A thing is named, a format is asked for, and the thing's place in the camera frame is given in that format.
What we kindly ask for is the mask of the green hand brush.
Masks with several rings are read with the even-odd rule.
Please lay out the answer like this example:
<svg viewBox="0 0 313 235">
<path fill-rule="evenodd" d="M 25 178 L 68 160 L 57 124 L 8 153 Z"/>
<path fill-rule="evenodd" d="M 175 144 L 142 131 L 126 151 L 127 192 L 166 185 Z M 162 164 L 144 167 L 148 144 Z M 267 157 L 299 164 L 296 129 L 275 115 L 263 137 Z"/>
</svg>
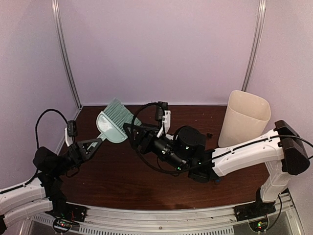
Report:
<svg viewBox="0 0 313 235">
<path fill-rule="evenodd" d="M 97 138 L 102 141 L 122 143 L 128 138 L 123 125 L 131 124 L 133 117 L 130 110 L 120 100 L 114 98 L 97 116 L 96 126 L 100 132 Z"/>
</svg>

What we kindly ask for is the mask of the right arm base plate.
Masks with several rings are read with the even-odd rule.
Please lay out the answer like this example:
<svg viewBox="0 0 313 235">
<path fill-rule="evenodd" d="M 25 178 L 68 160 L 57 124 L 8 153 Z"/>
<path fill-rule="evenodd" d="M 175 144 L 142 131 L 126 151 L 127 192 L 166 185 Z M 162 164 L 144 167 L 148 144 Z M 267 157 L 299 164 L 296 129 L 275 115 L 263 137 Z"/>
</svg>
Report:
<svg viewBox="0 0 313 235">
<path fill-rule="evenodd" d="M 234 213 L 237 221 L 250 220 L 269 213 L 276 212 L 275 203 L 263 203 L 255 201 L 253 203 L 238 205 L 234 207 Z"/>
</svg>

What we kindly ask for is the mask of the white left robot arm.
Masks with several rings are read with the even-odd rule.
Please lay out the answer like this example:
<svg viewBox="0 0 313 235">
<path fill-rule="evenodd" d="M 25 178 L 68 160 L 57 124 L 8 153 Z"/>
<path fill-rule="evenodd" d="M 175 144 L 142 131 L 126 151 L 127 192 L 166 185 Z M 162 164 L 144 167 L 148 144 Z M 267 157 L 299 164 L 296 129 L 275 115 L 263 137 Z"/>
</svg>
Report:
<svg viewBox="0 0 313 235">
<path fill-rule="evenodd" d="M 29 180 L 0 191 L 0 232 L 31 217 L 46 212 L 66 219 L 72 210 L 61 191 L 63 175 L 91 160 L 102 144 L 100 138 L 74 142 L 67 151 L 57 155 L 48 148 L 37 149 L 33 164 L 36 172 Z"/>
</svg>

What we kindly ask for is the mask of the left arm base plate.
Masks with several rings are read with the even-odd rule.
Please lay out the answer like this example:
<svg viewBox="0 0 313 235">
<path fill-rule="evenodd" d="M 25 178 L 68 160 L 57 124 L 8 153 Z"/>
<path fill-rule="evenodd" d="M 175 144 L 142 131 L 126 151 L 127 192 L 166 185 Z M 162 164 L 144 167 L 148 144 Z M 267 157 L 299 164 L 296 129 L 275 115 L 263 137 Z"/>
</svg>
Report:
<svg viewBox="0 0 313 235">
<path fill-rule="evenodd" d="M 55 218 L 61 218 L 67 221 L 85 222 L 87 207 L 66 203 L 64 209 L 61 209 L 60 211 L 52 210 L 46 213 Z"/>
</svg>

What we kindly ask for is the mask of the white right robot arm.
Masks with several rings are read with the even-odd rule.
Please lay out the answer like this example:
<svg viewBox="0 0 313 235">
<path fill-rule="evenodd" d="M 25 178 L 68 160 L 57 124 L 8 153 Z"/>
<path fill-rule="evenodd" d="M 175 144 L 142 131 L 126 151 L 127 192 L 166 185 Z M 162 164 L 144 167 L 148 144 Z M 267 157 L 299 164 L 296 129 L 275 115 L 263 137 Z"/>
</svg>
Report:
<svg viewBox="0 0 313 235">
<path fill-rule="evenodd" d="M 261 216 L 276 201 L 293 176 L 305 172 L 311 165 L 301 138 L 283 120 L 264 135 L 237 145 L 206 149 L 206 136 L 191 126 L 179 128 L 173 136 L 157 131 L 153 125 L 125 123 L 123 128 L 132 148 L 140 159 L 154 153 L 158 159 L 174 168 L 168 171 L 155 167 L 164 174 L 187 173 L 199 183 L 221 178 L 234 171 L 262 163 L 269 164 L 269 178 L 256 193 L 251 212 Z"/>
</svg>

